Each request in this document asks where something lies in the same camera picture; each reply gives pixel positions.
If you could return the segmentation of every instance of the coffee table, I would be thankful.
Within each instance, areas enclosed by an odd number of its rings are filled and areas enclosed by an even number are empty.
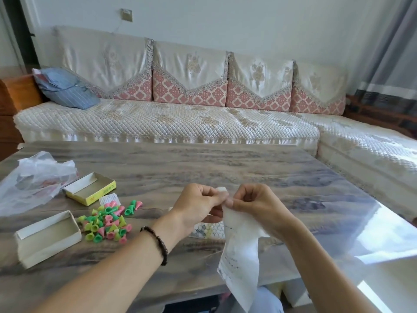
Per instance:
[[[41,150],[59,162],[73,159],[81,176],[95,171],[115,179],[115,192],[122,204],[143,201],[143,208],[130,222],[133,235],[173,206],[190,182],[225,186],[231,194],[243,182],[262,182],[310,228],[356,282],[362,280],[367,265],[417,255],[417,229],[296,147],[38,142],[2,161],[0,178],[17,166],[17,159]],[[98,202],[89,208],[97,207]],[[74,216],[88,212],[85,206],[59,194],[44,206],[0,218],[1,311],[33,307],[120,247],[109,241],[82,241],[25,270],[17,260],[13,233],[64,210],[71,210]],[[131,310],[226,292],[216,273],[223,245],[222,240],[181,241],[170,254],[168,265],[153,275]],[[276,239],[260,240],[259,258],[260,285],[300,277],[288,249]]]

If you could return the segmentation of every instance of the person's right arm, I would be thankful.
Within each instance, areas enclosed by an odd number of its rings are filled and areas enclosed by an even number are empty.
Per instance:
[[[378,312],[267,185],[242,184],[226,206],[249,213],[285,243],[318,312]]]

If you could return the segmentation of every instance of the paper slip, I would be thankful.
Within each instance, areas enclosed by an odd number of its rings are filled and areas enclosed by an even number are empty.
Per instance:
[[[112,193],[112,194],[109,194],[109,195],[102,196],[98,200],[100,202],[100,205],[105,205],[106,203],[110,203],[112,201],[116,201],[117,202],[117,205],[122,205],[120,203],[119,198],[117,197],[117,194],[116,193]]]
[[[222,208],[226,244],[217,272],[247,313],[258,287],[258,239],[269,235],[249,214],[231,210],[225,205]]]

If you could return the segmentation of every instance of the forearm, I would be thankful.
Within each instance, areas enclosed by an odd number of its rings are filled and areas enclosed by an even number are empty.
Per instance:
[[[377,312],[301,221],[283,239],[318,312]]]
[[[169,214],[152,225],[168,252],[180,237],[176,224]],[[62,287],[35,312],[125,312],[162,260],[157,240],[142,231],[112,256]]]

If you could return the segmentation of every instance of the person's left hand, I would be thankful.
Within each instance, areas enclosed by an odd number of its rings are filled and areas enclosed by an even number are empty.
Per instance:
[[[222,203],[229,193],[220,192],[211,186],[188,184],[181,192],[170,213],[182,223],[183,237],[190,235],[194,225],[200,222],[217,223],[223,219]]]

